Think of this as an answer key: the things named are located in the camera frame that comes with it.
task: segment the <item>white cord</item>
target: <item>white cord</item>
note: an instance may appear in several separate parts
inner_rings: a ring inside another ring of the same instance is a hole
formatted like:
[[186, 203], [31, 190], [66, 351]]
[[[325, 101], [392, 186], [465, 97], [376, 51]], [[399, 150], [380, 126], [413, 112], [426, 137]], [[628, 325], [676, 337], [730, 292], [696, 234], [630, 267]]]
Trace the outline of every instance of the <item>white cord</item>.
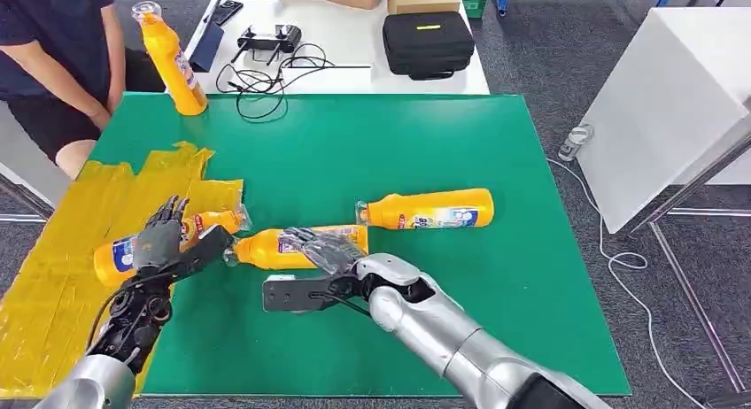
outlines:
[[[706, 406], [702, 405], [701, 403], [699, 403], [698, 400], [696, 400], [690, 394], [688, 394], [688, 392], [684, 390], [683, 387], [678, 385], [676, 380], [674, 380], [673, 377], [670, 376], [670, 374], [668, 374], [668, 370], [665, 368], [665, 365], [662, 363], [660, 352], [657, 351], [657, 344], [654, 342], [654, 333], [652, 331], [652, 311], [649, 310], [649, 307], [647, 307], [644, 304], [644, 302], [642, 302], [638, 297], [636, 297], [634, 293], [632, 293], [631, 290], [628, 289], [628, 287], [626, 287], [626, 285], [621, 281], [621, 278], [619, 278], [618, 275], [616, 274], [616, 271], [613, 269], [613, 265], [617, 263], [618, 265], [621, 265], [628, 269], [644, 270], [648, 266], [646, 257], [642, 256], [641, 254], [637, 252], [631, 252], [631, 251], [619, 252], [615, 256], [609, 256], [605, 252], [605, 249], [603, 248], [605, 239], [603, 237], [602, 228], [605, 222], [602, 219], [602, 213], [600, 212], [600, 209], [597, 208], [597, 205], [592, 200], [592, 197], [590, 197], [589, 192], [587, 191], [585, 182], [576, 173], [571, 171], [571, 169], [566, 167], [564, 164], [561, 164], [558, 161], [555, 161], [554, 159], [550, 159], [550, 158], [546, 158], [546, 160], [549, 163], [555, 164], [558, 167], [562, 168], [563, 170], [566, 170], [567, 172], [569, 172], [569, 174], [574, 176], [574, 178], [579, 181], [579, 184], [582, 185], [582, 190], [584, 191], [585, 196], [587, 198], [587, 202], [589, 202], [589, 205], [591, 205], [594, 211], [596, 211], [597, 214], [600, 216], [600, 254], [602, 254], [602, 257], [604, 257], [605, 259], [608, 259], [608, 270], [610, 271], [610, 274], [612, 274], [613, 277], [616, 278], [616, 281], [618, 282], [619, 285], [621, 285], [621, 288], [623, 288], [623, 290], [626, 291], [626, 293], [629, 296], [631, 296], [631, 298], [633, 298], [634, 301], [636, 301], [646, 312], [646, 329], [649, 332], [649, 343], [652, 344], [652, 351], [654, 352], [654, 356], [657, 358], [657, 364], [660, 365], [660, 369], [662, 370], [662, 373], [665, 374], [665, 378], [667, 378], [668, 381], [670, 381], [670, 383], [673, 384], [673, 386], [675, 386], [676, 389], [678, 389], [678, 391], [683, 393], [684, 396], [688, 397], [688, 399], [691, 400], [695, 405], [697, 405], [701, 409], [707, 409]], [[628, 256], [640, 259], [642, 263], [639, 265], [635, 265], [635, 264], [628, 263], [620, 259], [622, 257], [628, 257]]]

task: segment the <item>green table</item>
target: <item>green table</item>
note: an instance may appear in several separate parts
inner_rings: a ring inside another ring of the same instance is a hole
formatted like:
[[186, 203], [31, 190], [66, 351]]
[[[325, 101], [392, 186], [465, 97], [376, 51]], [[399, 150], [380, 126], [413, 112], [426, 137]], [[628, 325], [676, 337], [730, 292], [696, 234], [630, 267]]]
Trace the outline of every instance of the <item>green table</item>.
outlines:
[[[486, 187], [487, 228], [370, 230], [431, 274], [521, 354], [601, 395], [630, 394], [577, 241], [520, 96], [288, 96], [280, 120], [241, 120], [233, 97], [181, 117], [127, 96], [92, 158], [137, 171], [178, 141], [215, 150], [206, 178], [245, 180], [254, 230], [346, 224], [386, 194]], [[178, 283], [144, 394], [416, 396], [457, 393], [393, 336], [343, 305], [264, 313], [268, 272], [217, 262]]]

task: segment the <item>floor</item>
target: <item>floor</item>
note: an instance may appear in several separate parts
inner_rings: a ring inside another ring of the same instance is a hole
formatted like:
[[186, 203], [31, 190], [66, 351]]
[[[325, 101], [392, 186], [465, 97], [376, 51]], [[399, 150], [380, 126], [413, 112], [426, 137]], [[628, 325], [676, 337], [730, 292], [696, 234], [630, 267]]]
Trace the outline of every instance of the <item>floor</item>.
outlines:
[[[119, 0], [126, 42], [139, 47], [140, 36], [129, 7], [141, 0]], [[190, 38], [208, 0], [155, 0], [181, 37]], [[519, 93], [526, 98], [540, 141], [553, 156], [569, 129], [583, 116], [656, 0], [511, 0], [508, 15], [495, 16], [489, 1], [482, 20], [472, 28], [492, 93]], [[682, 5], [687, 0], [672, 0]], [[600, 299], [616, 347], [633, 388], [633, 396], [608, 398], [614, 408], [686, 408], [691, 403], [662, 376], [650, 349], [646, 315], [610, 276], [598, 250], [598, 217], [585, 201], [578, 183], [552, 167], [569, 212], [582, 256]], [[695, 205], [747, 207], [748, 187], [704, 189]], [[0, 212], [12, 210], [0, 196]], [[751, 249], [738, 246], [748, 239], [749, 220], [670, 218], [663, 230], [686, 275], [693, 282], [714, 327], [724, 340], [741, 377], [751, 382], [751, 276], [744, 274]], [[0, 224], [0, 293], [10, 285], [39, 227]], [[696, 397], [732, 390], [699, 322], [690, 312], [670, 265], [654, 237], [644, 230], [635, 238], [608, 238], [610, 253], [639, 251], [650, 262], [646, 271], [618, 271], [623, 281], [654, 313], [654, 338], [666, 367]], [[572, 326], [576, 318], [571, 319]], [[27, 407], [17, 402], [12, 407]], [[137, 408], [248, 407], [469, 407], [460, 399], [295, 399], [295, 398], [145, 398]]]

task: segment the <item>smartphone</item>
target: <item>smartphone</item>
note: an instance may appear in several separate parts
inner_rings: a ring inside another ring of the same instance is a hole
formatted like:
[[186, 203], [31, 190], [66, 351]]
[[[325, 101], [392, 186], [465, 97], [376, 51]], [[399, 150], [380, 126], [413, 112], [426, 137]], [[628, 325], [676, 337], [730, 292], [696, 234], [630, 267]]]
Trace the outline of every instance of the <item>smartphone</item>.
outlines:
[[243, 4], [234, 0], [222, 0], [219, 6], [213, 10], [211, 21], [217, 26], [223, 26], [233, 15], [243, 9]]

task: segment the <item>yellow plastic sheet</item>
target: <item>yellow plastic sheet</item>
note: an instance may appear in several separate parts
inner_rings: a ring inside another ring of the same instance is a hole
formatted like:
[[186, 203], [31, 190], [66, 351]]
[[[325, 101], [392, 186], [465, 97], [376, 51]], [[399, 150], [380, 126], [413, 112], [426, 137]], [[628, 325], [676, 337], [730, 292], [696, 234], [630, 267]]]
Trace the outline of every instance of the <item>yellow plastic sheet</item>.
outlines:
[[242, 181], [202, 180], [211, 151], [176, 146], [153, 151], [138, 175], [127, 164], [90, 161], [71, 184], [0, 303], [0, 397], [42, 397], [82, 356], [91, 322], [114, 291], [97, 279], [94, 249], [139, 232], [171, 195], [191, 198], [187, 212], [240, 203]]

